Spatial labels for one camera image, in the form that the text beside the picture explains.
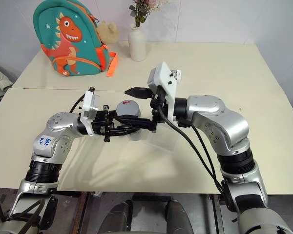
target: dinosaur backpack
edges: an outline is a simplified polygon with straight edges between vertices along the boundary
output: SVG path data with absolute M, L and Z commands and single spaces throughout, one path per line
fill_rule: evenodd
M 46 0 L 35 10 L 34 27 L 42 50 L 54 70 L 69 75 L 107 72 L 113 76 L 118 59 L 108 51 L 96 30 L 97 19 L 77 0 Z

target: table surface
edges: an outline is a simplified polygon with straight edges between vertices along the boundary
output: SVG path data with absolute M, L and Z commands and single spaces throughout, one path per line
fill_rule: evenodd
M 19 186 L 35 137 L 50 116 L 68 111 L 85 89 L 95 86 L 100 104 L 114 109 L 128 99 L 124 90 L 146 87 L 150 69 L 165 60 L 171 69 L 182 70 L 178 97 L 215 95 L 247 119 L 251 149 L 268 193 L 293 194 L 293 109 L 256 46 L 162 42 L 148 46 L 147 59 L 132 62 L 126 43 L 115 45 L 120 62 L 113 78 L 62 77 L 39 52 L 0 104 L 0 187 Z M 149 100 L 135 101 L 142 117 L 150 118 Z M 191 129 L 184 131 L 198 142 Z M 215 153 L 211 156 L 218 168 Z M 127 136 L 114 137 L 110 143 L 101 137 L 76 139 L 59 180 L 59 190 L 71 191 L 217 192 L 187 142 L 163 124 L 155 134 L 142 131 L 140 141 Z

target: white wall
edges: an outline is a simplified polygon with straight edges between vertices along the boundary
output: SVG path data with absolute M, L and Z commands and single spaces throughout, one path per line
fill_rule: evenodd
M 0 0 L 0 67 L 17 79 L 40 46 L 32 15 L 42 0 Z M 126 39 L 132 0 L 82 0 Z M 148 40 L 256 43 L 293 106 L 293 0 L 171 0 L 143 24 Z

